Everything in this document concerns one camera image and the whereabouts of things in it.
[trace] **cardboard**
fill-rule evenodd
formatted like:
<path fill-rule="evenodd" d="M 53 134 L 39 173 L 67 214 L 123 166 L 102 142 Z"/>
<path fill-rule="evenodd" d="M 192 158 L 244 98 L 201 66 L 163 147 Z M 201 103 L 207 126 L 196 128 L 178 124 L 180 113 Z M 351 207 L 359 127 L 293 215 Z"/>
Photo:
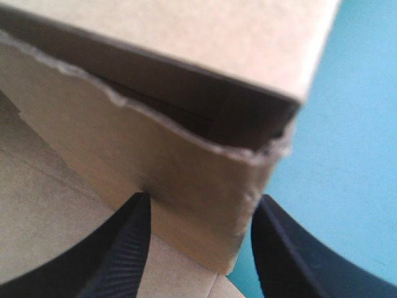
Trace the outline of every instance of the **cardboard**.
<path fill-rule="evenodd" d="M 148 191 L 155 234 L 213 271 L 229 272 L 282 152 L 207 142 L 138 102 L 116 106 L 115 93 L 109 98 L 81 70 L 50 67 L 42 54 L 37 61 L 16 47 L 1 45 L 0 89 L 20 116 L 113 208 Z"/>
<path fill-rule="evenodd" d="M 50 14 L 50 3 L 28 2 L 12 5 L 67 24 L 0 6 L 0 27 L 15 35 L 0 36 L 0 90 L 108 205 L 150 192 L 155 234 L 212 271 L 230 272 L 272 168 L 289 151 L 290 119 L 310 85 L 337 1 L 229 2 L 226 16 L 235 22 L 218 26 L 220 32 L 212 25 L 223 14 L 195 7 L 213 17 L 208 27 L 181 3 L 183 24 L 208 32 L 198 43 L 189 40 L 201 36 L 196 30 L 179 41 L 175 32 L 158 35 L 164 32 L 152 24 L 169 24 L 166 13 L 160 22 L 137 17 L 138 35 L 126 29 L 127 37 L 118 35 L 118 25 L 104 29 L 107 21 L 85 4 L 66 1 Z M 112 11 L 101 3 L 100 11 Z M 156 14 L 135 5 L 148 19 Z M 260 8 L 268 13 L 263 19 Z M 78 9 L 83 18 L 65 18 Z M 111 24 L 120 24 L 118 12 Z M 125 28 L 136 20 L 128 16 Z M 251 24 L 263 24 L 264 34 Z"/>
<path fill-rule="evenodd" d="M 18 113 L 0 94 L 0 284 L 58 256 L 113 213 Z M 207 298 L 217 278 L 152 235 L 138 297 Z M 241 297 L 228 280 L 222 291 Z"/>
<path fill-rule="evenodd" d="M 0 2 L 302 101 L 339 3 L 338 0 Z M 213 105 L 204 101 L 194 104 L 201 108 Z"/>

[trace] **black object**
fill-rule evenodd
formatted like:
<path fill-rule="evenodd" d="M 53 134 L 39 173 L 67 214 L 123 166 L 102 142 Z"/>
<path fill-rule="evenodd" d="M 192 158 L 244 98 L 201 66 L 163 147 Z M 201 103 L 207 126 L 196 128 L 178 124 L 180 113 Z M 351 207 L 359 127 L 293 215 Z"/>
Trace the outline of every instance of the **black object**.
<path fill-rule="evenodd" d="M 270 196 L 252 220 L 252 250 L 266 298 L 396 298 L 397 287 L 315 239 Z"/>
<path fill-rule="evenodd" d="M 0 286 L 2 298 L 134 298 L 148 255 L 149 195 L 137 193 L 95 232 Z"/>

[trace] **brown cardboard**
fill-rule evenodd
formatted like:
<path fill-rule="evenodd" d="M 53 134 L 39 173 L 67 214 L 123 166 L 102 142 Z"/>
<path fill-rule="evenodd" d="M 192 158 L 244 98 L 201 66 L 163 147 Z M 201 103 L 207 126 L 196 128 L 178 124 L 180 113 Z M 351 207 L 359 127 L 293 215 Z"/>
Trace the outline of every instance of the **brown cardboard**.
<path fill-rule="evenodd" d="M 0 94 L 0 284 L 58 256 L 113 213 L 18 113 Z M 138 297 L 207 298 L 216 278 L 152 235 Z"/>
<path fill-rule="evenodd" d="M 339 1 L 1 2 L 304 101 Z"/>
<path fill-rule="evenodd" d="M 154 233 L 213 271 L 229 272 L 283 152 L 205 141 L 82 70 L 5 40 L 12 39 L 1 45 L 0 89 L 20 116 L 109 205 L 148 191 Z"/>

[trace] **torn cardboard edge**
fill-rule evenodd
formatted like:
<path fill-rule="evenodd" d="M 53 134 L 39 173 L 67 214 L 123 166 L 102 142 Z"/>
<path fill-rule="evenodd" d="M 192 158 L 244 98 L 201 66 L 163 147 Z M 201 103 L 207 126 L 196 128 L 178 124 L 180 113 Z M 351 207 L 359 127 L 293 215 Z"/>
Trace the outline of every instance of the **torn cardboard edge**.
<path fill-rule="evenodd" d="M 2 4 L 0 28 L 221 145 L 260 150 L 299 107 L 270 89 Z"/>
<path fill-rule="evenodd" d="M 212 142 L 211 140 L 207 140 L 203 137 L 195 135 L 194 133 L 190 133 L 180 124 L 173 121 L 166 115 L 140 103 L 134 98 L 121 95 L 109 85 L 104 83 L 103 80 L 89 74 L 84 69 L 75 65 L 71 65 L 65 61 L 53 58 L 34 46 L 14 38 L 12 35 L 1 29 L 0 42 L 5 45 L 15 47 L 22 53 L 32 56 L 38 62 L 43 63 L 50 68 L 54 68 L 64 75 L 74 76 L 90 82 L 94 86 L 101 89 L 108 96 L 109 100 L 116 106 L 131 108 L 144 115 L 147 115 L 160 124 L 163 124 L 165 127 L 174 130 L 190 142 L 204 147 L 207 150 L 214 151 L 218 154 L 224 154 L 236 160 L 244 160 L 248 163 L 263 163 L 264 161 L 266 163 L 274 163 L 279 158 L 290 153 L 292 136 L 295 132 L 293 122 L 290 122 L 286 125 L 286 127 L 283 129 L 283 134 L 281 137 L 270 140 L 269 144 L 265 144 L 262 150 L 254 151 L 249 148 L 236 148 L 232 146 L 219 145 L 215 142 Z"/>
<path fill-rule="evenodd" d="M 113 208 L 149 191 L 157 236 L 212 271 L 231 271 L 264 184 L 289 152 L 292 124 L 266 153 L 219 145 L 5 32 L 0 43 L 0 88 L 72 169 Z M 112 121 L 100 129 L 103 116 Z"/>

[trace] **blue surface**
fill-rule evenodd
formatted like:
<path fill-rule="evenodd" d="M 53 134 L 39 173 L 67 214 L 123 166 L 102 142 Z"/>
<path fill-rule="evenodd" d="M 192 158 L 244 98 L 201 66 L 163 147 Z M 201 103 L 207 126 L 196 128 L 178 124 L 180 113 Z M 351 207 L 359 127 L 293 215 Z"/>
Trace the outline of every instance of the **blue surface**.
<path fill-rule="evenodd" d="M 340 255 L 397 284 L 397 1 L 343 2 L 293 154 L 266 193 Z M 229 278 L 262 297 L 250 241 Z"/>

